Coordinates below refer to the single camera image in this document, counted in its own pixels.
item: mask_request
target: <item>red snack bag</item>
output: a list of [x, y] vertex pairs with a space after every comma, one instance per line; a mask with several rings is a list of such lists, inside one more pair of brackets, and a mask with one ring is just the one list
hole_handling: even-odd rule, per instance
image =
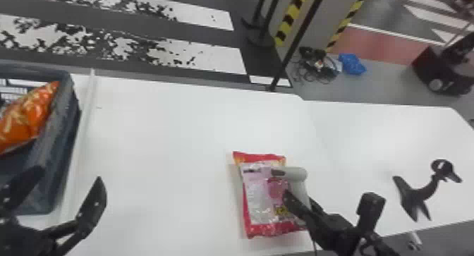
[[272, 178], [272, 167], [283, 167], [286, 158], [274, 154], [234, 152], [243, 178], [243, 220], [248, 238], [280, 236], [303, 230], [282, 202], [288, 182]]

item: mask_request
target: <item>plastic packaging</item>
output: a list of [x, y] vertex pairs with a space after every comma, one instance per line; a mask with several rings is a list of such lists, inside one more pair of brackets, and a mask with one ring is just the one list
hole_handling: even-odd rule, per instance
[[272, 167], [283, 167], [286, 158], [242, 152], [234, 152], [233, 158], [243, 179], [243, 219], [247, 237], [280, 236], [303, 230], [282, 201], [288, 182], [271, 176]]
[[59, 82], [38, 87], [9, 104], [0, 115], [0, 154], [35, 139], [49, 116]]
[[342, 67], [348, 74], [361, 75], [367, 71], [355, 54], [339, 54], [338, 60], [342, 62]]

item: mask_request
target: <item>orange snack bag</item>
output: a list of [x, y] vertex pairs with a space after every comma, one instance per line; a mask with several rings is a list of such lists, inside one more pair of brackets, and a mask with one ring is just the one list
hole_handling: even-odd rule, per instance
[[0, 154], [38, 136], [58, 86], [54, 81], [38, 87], [8, 106], [0, 118]]

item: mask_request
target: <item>black basket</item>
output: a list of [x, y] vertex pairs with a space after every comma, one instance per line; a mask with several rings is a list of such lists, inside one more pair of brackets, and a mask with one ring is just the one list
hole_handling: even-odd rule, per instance
[[49, 118], [38, 138], [26, 146], [0, 155], [0, 185], [21, 171], [34, 166], [45, 169], [44, 178], [16, 210], [16, 214], [47, 214], [54, 208], [61, 183], [69, 168], [80, 120], [78, 99], [74, 93], [71, 75], [65, 71], [33, 66], [0, 65], [0, 80], [6, 83], [7, 87], [19, 87], [19, 90], [22, 87], [27, 90], [33, 89], [33, 87], [12, 84], [15, 79], [46, 83], [60, 82], [51, 103]]

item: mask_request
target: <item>black cable bundle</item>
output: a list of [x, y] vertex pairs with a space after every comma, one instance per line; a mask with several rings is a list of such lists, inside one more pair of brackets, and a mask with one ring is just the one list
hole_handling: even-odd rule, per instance
[[325, 51], [310, 47], [300, 47], [299, 52], [301, 59], [292, 61], [295, 67], [291, 71], [290, 76], [294, 81], [317, 81], [327, 85], [339, 73], [336, 62], [333, 58], [327, 56]]

